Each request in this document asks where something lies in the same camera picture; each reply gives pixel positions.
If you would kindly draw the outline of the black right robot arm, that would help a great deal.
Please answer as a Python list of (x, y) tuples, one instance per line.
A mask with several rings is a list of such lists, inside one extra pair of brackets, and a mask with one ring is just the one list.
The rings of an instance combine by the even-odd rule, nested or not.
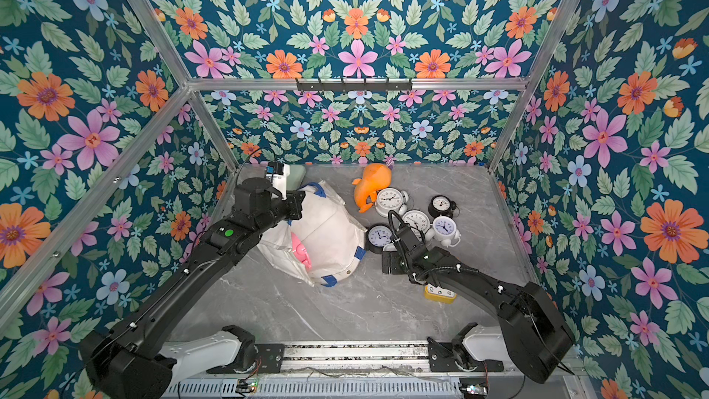
[(389, 229), (409, 281), (451, 290), (496, 318), (507, 355), (528, 379), (544, 383), (563, 366), (574, 334), (541, 286), (518, 286), (482, 273), (445, 249), (427, 247), (406, 223)]

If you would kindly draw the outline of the white twin-bell alarm clock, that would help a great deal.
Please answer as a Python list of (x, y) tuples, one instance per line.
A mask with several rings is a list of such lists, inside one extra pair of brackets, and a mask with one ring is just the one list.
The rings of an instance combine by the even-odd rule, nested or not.
[(432, 229), (434, 231), (434, 238), (436, 238), (437, 242), (441, 243), (443, 247), (454, 248), (461, 243), (462, 236), (457, 223), (448, 216), (435, 218), (432, 222)]

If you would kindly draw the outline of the black yellow square clock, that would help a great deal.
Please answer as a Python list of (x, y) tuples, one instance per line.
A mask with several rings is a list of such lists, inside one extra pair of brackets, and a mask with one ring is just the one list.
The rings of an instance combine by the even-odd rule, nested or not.
[(427, 284), (424, 288), (424, 298), (442, 304), (452, 304), (457, 299), (457, 294), (440, 286)]

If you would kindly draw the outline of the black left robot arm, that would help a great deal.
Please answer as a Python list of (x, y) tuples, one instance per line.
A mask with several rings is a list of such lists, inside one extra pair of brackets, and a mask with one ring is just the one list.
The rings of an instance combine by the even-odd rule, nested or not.
[(203, 233), (180, 270), (107, 334), (90, 332), (81, 341), (92, 385), (112, 398), (161, 397), (177, 366), (161, 351), (179, 321), (266, 232), (282, 221), (301, 219), (305, 197), (303, 190), (277, 190), (266, 177), (237, 185), (230, 214)]

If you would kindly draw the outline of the white canvas tote bag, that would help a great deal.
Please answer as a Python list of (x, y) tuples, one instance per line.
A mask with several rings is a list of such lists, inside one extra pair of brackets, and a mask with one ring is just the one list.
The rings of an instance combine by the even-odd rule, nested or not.
[[(366, 256), (366, 229), (349, 214), (345, 200), (325, 181), (306, 184), (303, 217), (283, 221), (263, 235), (257, 246), (275, 269), (310, 286), (333, 287), (353, 275)], [(291, 234), (308, 251), (307, 270), (293, 255)]]

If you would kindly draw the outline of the silver twin-bell alarm clock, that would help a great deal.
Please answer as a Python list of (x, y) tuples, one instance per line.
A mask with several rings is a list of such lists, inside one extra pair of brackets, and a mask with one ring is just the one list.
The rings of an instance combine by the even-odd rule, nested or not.
[(389, 211), (395, 211), (397, 214), (404, 215), (409, 209), (409, 202), (410, 196), (406, 190), (384, 188), (378, 193), (375, 202), (375, 210), (382, 217), (387, 217)]

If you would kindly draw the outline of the small black alarm clock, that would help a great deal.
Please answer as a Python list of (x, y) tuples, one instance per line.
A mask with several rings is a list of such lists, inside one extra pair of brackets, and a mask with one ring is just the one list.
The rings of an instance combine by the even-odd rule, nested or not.
[(428, 213), (432, 218), (441, 216), (454, 218), (460, 214), (458, 204), (445, 195), (436, 195), (428, 203)]

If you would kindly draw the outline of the pink alarm clock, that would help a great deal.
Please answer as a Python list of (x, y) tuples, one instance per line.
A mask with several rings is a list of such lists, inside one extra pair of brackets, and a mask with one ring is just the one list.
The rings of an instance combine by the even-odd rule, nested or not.
[(312, 268), (312, 262), (310, 260), (310, 256), (308, 255), (306, 247), (303, 245), (302, 241), (295, 233), (291, 234), (291, 240), (293, 255), (300, 263), (302, 263), (306, 267), (307, 270), (310, 270)]

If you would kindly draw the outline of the black purple-face alarm clock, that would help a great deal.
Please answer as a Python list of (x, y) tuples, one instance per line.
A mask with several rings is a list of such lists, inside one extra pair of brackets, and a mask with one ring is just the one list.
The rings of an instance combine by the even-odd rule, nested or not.
[(371, 225), (365, 233), (365, 250), (375, 254), (396, 251), (391, 229), (384, 224)]

